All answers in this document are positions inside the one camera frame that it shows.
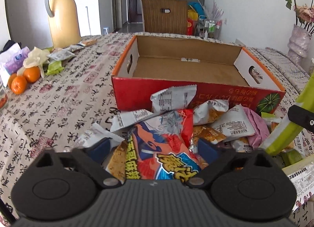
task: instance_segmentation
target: pink vase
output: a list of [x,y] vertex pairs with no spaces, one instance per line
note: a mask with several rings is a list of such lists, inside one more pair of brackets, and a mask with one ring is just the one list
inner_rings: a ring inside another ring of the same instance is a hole
[[307,57],[310,38],[311,34],[309,32],[294,24],[288,43],[288,57],[293,63],[300,64],[302,59]]

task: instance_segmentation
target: cardboard box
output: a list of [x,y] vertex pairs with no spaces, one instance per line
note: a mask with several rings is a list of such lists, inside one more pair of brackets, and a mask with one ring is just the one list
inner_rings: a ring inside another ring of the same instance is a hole
[[147,109],[150,96],[171,86],[197,84],[193,108],[229,99],[252,110],[274,112],[285,89],[247,49],[199,39],[134,36],[112,73],[121,111]]

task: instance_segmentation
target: tiled floor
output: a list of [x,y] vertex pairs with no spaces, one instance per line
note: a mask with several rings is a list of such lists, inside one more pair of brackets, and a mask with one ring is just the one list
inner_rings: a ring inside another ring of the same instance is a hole
[[142,23],[125,23],[122,28],[118,31],[118,33],[135,33],[135,32],[143,32],[143,24]]

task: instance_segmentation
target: chair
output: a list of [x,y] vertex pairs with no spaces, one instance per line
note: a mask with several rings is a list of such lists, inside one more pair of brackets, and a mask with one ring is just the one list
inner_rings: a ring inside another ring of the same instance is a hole
[[187,1],[141,0],[143,30],[150,33],[186,34]]

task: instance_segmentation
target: tablecloth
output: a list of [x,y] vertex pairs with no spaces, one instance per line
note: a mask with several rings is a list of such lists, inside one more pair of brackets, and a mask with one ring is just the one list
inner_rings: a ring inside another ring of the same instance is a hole
[[[136,34],[194,38],[173,34]],[[111,119],[118,112],[110,76],[133,36],[124,33],[95,36],[97,44],[76,53],[59,75],[41,78],[22,95],[8,93],[8,105],[0,111],[0,197],[16,217],[10,198],[11,189],[44,148],[53,147],[61,152],[72,147],[80,134],[95,122],[110,129]],[[308,75],[280,52],[249,50],[285,86],[287,93],[276,110],[278,116],[283,116],[304,88]],[[308,131],[302,135],[306,154],[313,154],[314,135]]]

